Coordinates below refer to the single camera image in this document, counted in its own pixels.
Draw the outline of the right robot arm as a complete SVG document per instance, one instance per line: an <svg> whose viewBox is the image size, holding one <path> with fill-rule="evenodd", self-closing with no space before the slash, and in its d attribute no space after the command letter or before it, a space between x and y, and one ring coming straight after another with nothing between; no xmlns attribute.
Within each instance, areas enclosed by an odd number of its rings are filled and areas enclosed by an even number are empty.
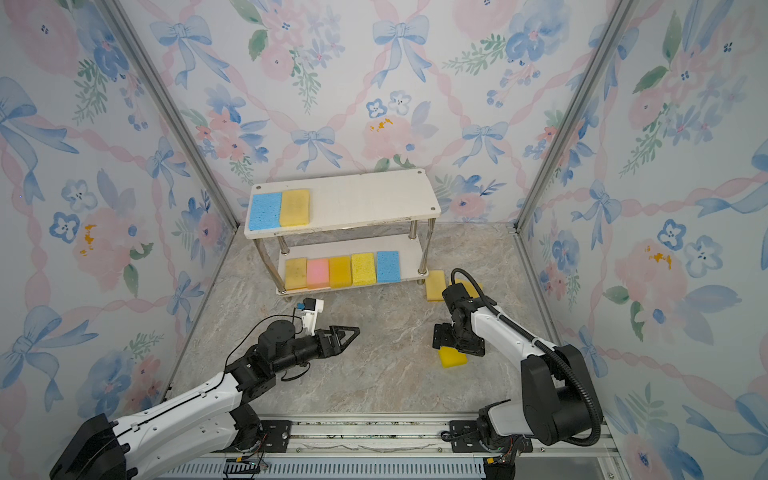
<svg viewBox="0 0 768 480"><path fill-rule="evenodd" d="M571 346L557 346L534 335L507 316L482 293L471 296L453 283L442 292L451 315L434 328L433 347L441 355L482 357L491 343L519 368L521 402L502 400L478 411L471 434L481 445L498 451L524 437L544 445L564 442L593 446L602 434L603 411L583 355Z"/></svg>

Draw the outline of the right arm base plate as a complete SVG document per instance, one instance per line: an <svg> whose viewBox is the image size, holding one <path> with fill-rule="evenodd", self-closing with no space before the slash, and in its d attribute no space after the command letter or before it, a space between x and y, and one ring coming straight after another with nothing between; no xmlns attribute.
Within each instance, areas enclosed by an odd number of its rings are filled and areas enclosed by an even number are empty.
<svg viewBox="0 0 768 480"><path fill-rule="evenodd" d="M524 435L507 437L484 437L476 421L451 420L448 429L440 433L440 438L450 445L453 453L483 453L492 456L516 455L533 451L532 439Z"/></svg>

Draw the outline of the bright yellow sponge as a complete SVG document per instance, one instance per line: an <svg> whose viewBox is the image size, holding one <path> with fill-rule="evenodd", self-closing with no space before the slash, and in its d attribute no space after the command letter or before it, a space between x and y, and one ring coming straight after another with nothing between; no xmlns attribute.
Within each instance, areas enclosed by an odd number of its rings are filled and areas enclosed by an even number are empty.
<svg viewBox="0 0 768 480"><path fill-rule="evenodd" d="M452 347L440 347L438 349L438 355L444 369L455 368L468 363L467 355Z"/></svg>

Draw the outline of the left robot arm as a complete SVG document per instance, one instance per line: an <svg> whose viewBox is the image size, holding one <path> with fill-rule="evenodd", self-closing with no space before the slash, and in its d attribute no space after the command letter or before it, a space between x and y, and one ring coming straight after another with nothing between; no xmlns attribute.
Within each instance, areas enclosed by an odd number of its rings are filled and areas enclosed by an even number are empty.
<svg viewBox="0 0 768 480"><path fill-rule="evenodd" d="M198 387L133 415L85 421L52 467L52 479L153 479L211 452L248 452L268 438L251 403L279 373L337 356L360 334L332 325L298 336L272 322L243 356Z"/></svg>

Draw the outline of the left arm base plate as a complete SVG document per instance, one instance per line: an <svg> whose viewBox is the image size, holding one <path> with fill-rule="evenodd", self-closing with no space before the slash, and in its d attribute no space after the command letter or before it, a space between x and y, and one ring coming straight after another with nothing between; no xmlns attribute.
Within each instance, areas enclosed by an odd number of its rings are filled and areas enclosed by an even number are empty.
<svg viewBox="0 0 768 480"><path fill-rule="evenodd" d="M263 420L258 426L238 430L235 438L215 453L286 453L292 426L290 420Z"/></svg>

